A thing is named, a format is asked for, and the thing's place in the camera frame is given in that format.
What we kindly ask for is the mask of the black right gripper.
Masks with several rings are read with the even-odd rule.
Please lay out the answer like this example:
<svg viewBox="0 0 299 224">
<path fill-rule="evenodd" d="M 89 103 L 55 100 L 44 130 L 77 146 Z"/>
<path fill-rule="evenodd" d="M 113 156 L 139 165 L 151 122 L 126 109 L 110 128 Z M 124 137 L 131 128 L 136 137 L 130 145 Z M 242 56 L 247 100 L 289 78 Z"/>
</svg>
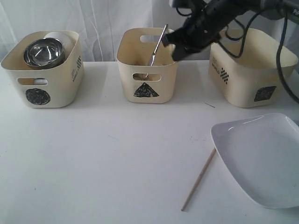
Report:
<svg viewBox="0 0 299 224">
<path fill-rule="evenodd" d="M 253 0 L 191 0 L 191 14 L 182 27 L 163 36 L 162 44 L 175 45 L 171 57 L 182 61 L 218 41 L 225 26 L 254 8 Z"/>
</svg>

